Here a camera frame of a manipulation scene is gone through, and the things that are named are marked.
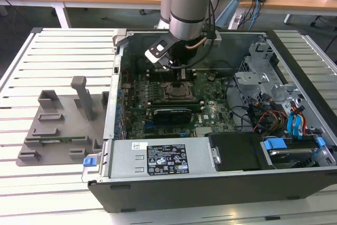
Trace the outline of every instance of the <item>metal drive bracket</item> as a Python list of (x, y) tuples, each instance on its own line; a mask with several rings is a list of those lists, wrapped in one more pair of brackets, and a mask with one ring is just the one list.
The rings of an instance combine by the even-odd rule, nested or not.
[(82, 170), (82, 175), (81, 179), (82, 182), (87, 183), (90, 180), (94, 180), (97, 178), (97, 174), (90, 174), (89, 172), (97, 172), (98, 173), (98, 168), (94, 168), (97, 166), (100, 166), (100, 160), (102, 157), (102, 153), (97, 153), (97, 154), (89, 154), (86, 156), (86, 158), (83, 160), (83, 170)]

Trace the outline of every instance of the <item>warning label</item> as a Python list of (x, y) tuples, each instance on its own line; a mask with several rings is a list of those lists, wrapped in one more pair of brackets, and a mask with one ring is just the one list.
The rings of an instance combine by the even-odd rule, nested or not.
[(151, 176), (189, 173), (185, 144), (147, 146), (147, 173)]

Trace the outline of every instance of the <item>black cable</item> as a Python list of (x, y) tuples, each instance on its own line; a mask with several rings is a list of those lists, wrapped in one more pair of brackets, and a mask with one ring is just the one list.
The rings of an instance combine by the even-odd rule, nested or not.
[(334, 40), (337, 39), (337, 35), (331, 40), (331, 42), (328, 44), (328, 46), (326, 47), (326, 49), (324, 50), (324, 52), (326, 53), (329, 49), (329, 47), (332, 45), (332, 43), (334, 42)]
[(231, 111), (231, 113), (232, 113), (233, 115), (235, 115), (236, 117), (240, 118), (242, 121), (247, 122), (250, 126), (253, 126), (253, 124), (250, 122), (250, 120), (247, 120), (246, 118), (244, 118), (244, 116), (246, 116), (247, 114), (244, 114), (243, 116), (241, 116), (241, 115), (235, 113), (234, 111)]
[(209, 55), (209, 53), (211, 52), (211, 50), (213, 48), (213, 45), (214, 45), (214, 42), (215, 42), (215, 15), (214, 15), (214, 7), (213, 7), (213, 4), (212, 4), (211, 1), (209, 2), (209, 9), (212, 11), (212, 14), (213, 14), (213, 15), (211, 15), (213, 17), (213, 30), (209, 31), (209, 33), (212, 35), (212, 41), (211, 41), (211, 44), (209, 45), (206, 53), (199, 60), (197, 60), (193, 63), (189, 63), (188, 65), (182, 65), (182, 66), (171, 66), (170, 67), (171, 69), (181, 70), (181, 69), (186, 69), (186, 68), (192, 67), (193, 65), (195, 65), (195, 64), (201, 62), (202, 60), (204, 60)]
[[(11, 7), (13, 7), (13, 5), (8, 1), (8, 0), (4, 0), (4, 1), (6, 1), (7, 3), (8, 3), (8, 5), (10, 5)], [(31, 28), (33, 28), (33, 26), (31, 25), (31, 23), (30, 22), (28, 22), (28, 20), (26, 20), (25, 19), (25, 17), (18, 11), (18, 10), (16, 10), (17, 11), (17, 13), (21, 16), (21, 18), (31, 27)]]
[(17, 13), (17, 11), (18, 11), (18, 8), (19, 8), (19, 7), (17, 7), (17, 8), (15, 9), (15, 12), (14, 12), (14, 17), (13, 17), (13, 21), (12, 21), (12, 29), (13, 29), (13, 33), (16, 35), (16, 37), (18, 37), (18, 38), (20, 38), (20, 39), (22, 39), (22, 40), (25, 40), (25, 38), (22, 38), (21, 36), (19, 36), (19, 35), (16, 33), (16, 31), (15, 31), (15, 24), (14, 24), (14, 22), (15, 22), (15, 17), (16, 17), (16, 13)]
[(241, 22), (238, 25), (238, 28), (240, 28), (241, 26), (244, 27), (245, 23), (252, 19), (252, 17), (254, 16), (254, 13), (255, 13), (256, 5), (258, 5), (258, 12), (257, 12), (256, 17), (255, 17), (255, 21), (256, 21), (256, 19), (261, 14), (261, 9), (263, 7), (263, 4), (261, 4), (260, 2), (256, 2), (256, 0), (252, 0), (252, 4), (251, 4), (250, 8), (249, 8), (248, 12), (246, 12), (245, 15), (243, 16)]

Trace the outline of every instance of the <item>metal slat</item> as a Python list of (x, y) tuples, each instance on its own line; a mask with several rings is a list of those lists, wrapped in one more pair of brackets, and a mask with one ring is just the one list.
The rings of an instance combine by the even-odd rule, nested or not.
[(58, 69), (106, 69), (113, 65), (113, 62), (46, 62), (46, 63), (20, 63), (17, 67), (20, 70), (58, 70)]
[[(44, 165), (44, 166), (17, 166), (14, 161), (0, 162), (0, 178), (9, 177), (25, 177), (37, 175), (55, 175), (82, 173), (82, 164), (66, 164), (66, 165)], [(89, 171), (97, 172), (96, 167), (89, 168)]]
[(308, 55), (308, 54), (312, 54), (313, 50), (312, 49), (291, 48), (289, 49), (289, 52), (295, 55)]
[(284, 37), (282, 33), (278, 33), (279, 38), (283, 43), (303, 43), (303, 38), (299, 35), (297, 37)]
[(113, 55), (27, 55), (23, 62), (107, 62), (113, 61)]
[(0, 109), (0, 120), (34, 118), (36, 112), (37, 112), (37, 108)]
[[(89, 86), (87, 89), (90, 94), (101, 94), (102, 92), (109, 91), (109, 85), (107, 86)], [(77, 92), (71, 87), (15, 87), (7, 88), (2, 92), (2, 96), (14, 97), (14, 96), (39, 96), (42, 90), (54, 90), (57, 95), (76, 95)]]
[(29, 55), (113, 55), (112, 48), (34, 48)]
[[(284, 74), (288, 74), (288, 72), (286, 71), (286, 69), (284, 68), (284, 66), (279, 63), (278, 67), (280, 69), (280, 71)], [(302, 68), (302, 70), (305, 72), (305, 74), (309, 75), (309, 74), (334, 74), (333, 71), (330, 68), (323, 68), (323, 67), (317, 67), (317, 68)]]
[(42, 31), (39, 36), (113, 36), (112, 31)]
[(28, 131), (33, 120), (3, 120), (0, 121), (0, 132)]
[(112, 42), (111, 36), (38, 36), (36, 42)]
[(112, 48), (111, 42), (38, 42), (34, 43), (32, 48)]
[(337, 84), (336, 83), (313, 83), (313, 85), (316, 87), (316, 89), (319, 92), (336, 91), (337, 90)]
[(0, 189), (7, 187), (22, 187), (27, 185), (44, 185), (44, 184), (67, 184), (82, 183), (81, 174), (69, 174), (55, 176), (38, 176), (38, 177), (16, 177), (0, 178)]
[(284, 43), (284, 46), (286, 46), (287, 48), (311, 48), (307, 43)]
[(27, 132), (0, 133), (0, 145), (20, 145), (23, 144)]
[(21, 146), (4, 146), (0, 147), (0, 162), (15, 161), (20, 153)]
[(317, 54), (311, 55), (293, 55), (295, 60), (298, 61), (321, 61), (322, 59)]
[(51, 210), (53, 212), (69, 212), (102, 208), (102, 205), (91, 192), (0, 197), (0, 206), (2, 207), (1, 214), (3, 216), (50, 212)]
[[(70, 86), (72, 77), (59, 78), (35, 78), (35, 79), (14, 79), (11, 81), (12, 87), (29, 87), (29, 86)], [(110, 85), (110, 77), (88, 77), (86, 86), (91, 85)]]
[(327, 100), (328, 105), (331, 107), (332, 110), (337, 109), (337, 100)]
[(280, 39), (284, 38), (301, 38), (302, 36), (298, 33), (276, 33)]
[(297, 61), (300, 67), (326, 67), (324, 61)]
[(111, 76), (111, 69), (100, 69), (100, 70), (22, 70), (15, 71), (12, 77), (23, 78), (23, 77), (73, 77), (73, 76)]
[(68, 184), (45, 184), (45, 185), (24, 185), (19, 187), (0, 187), (0, 197), (11, 195), (28, 195), (37, 193), (60, 193), (60, 192), (79, 192), (89, 191), (87, 183), (68, 183)]
[(31, 97), (3, 97), (0, 99), (0, 108), (9, 107), (37, 107), (39, 103), (37, 101), (38, 96)]

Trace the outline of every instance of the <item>cable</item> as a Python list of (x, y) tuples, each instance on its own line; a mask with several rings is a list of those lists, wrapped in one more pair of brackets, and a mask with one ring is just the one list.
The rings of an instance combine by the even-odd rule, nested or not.
[(254, 17), (255, 17), (254, 23), (255, 23), (256, 19), (257, 19), (257, 18), (260, 16), (260, 14), (261, 14), (261, 9), (262, 9), (262, 7), (263, 7), (263, 4), (261, 4), (261, 3), (259, 2), (259, 0), (252, 0), (252, 4), (251, 4), (250, 8), (249, 8), (249, 10), (245, 13), (245, 15), (243, 16), (243, 18), (242, 18), (240, 24), (238, 25), (238, 28), (240, 28), (241, 26), (244, 27), (244, 25), (245, 25), (245, 23), (246, 23), (247, 21), (252, 20), (252, 17), (253, 17), (254, 14), (255, 14), (255, 15), (254, 15)]
[(201, 46), (202, 44), (204, 44), (204, 42), (206, 42), (206, 41), (207, 41), (207, 37), (204, 37), (204, 38), (202, 38), (199, 42), (197, 42), (196, 44), (194, 44), (194, 45), (192, 45), (192, 46), (186, 45), (185, 47), (186, 47), (186, 49), (188, 49), (188, 50), (194, 50), (194, 49), (196, 49), (197, 47), (199, 47), (199, 46)]
[(212, 48), (213, 48), (213, 45), (214, 45), (214, 42), (215, 42), (215, 36), (214, 36), (214, 32), (215, 32), (215, 15), (214, 15), (214, 7), (213, 7), (213, 4), (212, 2), (210, 1), (209, 2), (209, 11), (212, 11), (212, 16), (213, 16), (213, 30), (212, 31), (209, 31), (211, 34), (212, 34), (212, 41), (211, 41), (211, 44), (209, 45), (206, 53), (199, 59), (199, 60), (196, 60), (195, 62), (193, 63), (189, 63), (188, 65), (183, 65), (183, 66), (171, 66), (170, 68), (173, 69), (173, 70), (181, 70), (181, 69), (186, 69), (186, 68), (189, 68), (189, 67), (192, 67), (193, 65), (201, 62), (202, 60), (204, 60), (208, 55), (209, 53), (211, 52)]
[(255, 23), (255, 20), (256, 20), (256, 15), (257, 15), (257, 7), (258, 7), (258, 6), (259, 6), (259, 5), (258, 5), (258, 4), (256, 4), (256, 9), (255, 9), (255, 12), (254, 12), (253, 21), (252, 21), (251, 25), (249, 26), (248, 30), (250, 30), (250, 29), (253, 27), (254, 23)]
[(334, 40), (337, 39), (337, 35), (331, 40), (331, 42), (328, 44), (328, 46), (326, 47), (326, 49), (324, 50), (324, 52), (326, 53), (329, 49), (329, 47), (332, 45), (332, 43), (334, 42)]
[[(11, 7), (13, 7), (13, 5), (8, 1), (8, 0), (4, 0), (8, 3), (8, 5), (10, 5)], [(33, 26), (31, 25), (30, 22), (28, 22), (28, 20), (25, 19), (25, 17), (17, 10), (17, 13), (21, 16), (21, 18), (31, 27), (33, 28)]]
[(16, 37), (18, 37), (18, 38), (20, 38), (20, 39), (22, 39), (22, 40), (25, 40), (25, 38), (22, 38), (21, 36), (19, 36), (19, 35), (16, 33), (16, 31), (15, 31), (15, 24), (14, 24), (14, 22), (15, 22), (15, 17), (16, 17), (16, 13), (17, 13), (17, 10), (18, 10), (18, 9), (19, 9), (19, 6), (16, 7), (15, 12), (14, 12), (14, 17), (13, 17), (13, 21), (12, 21), (12, 29), (13, 29), (13, 33), (16, 35)]

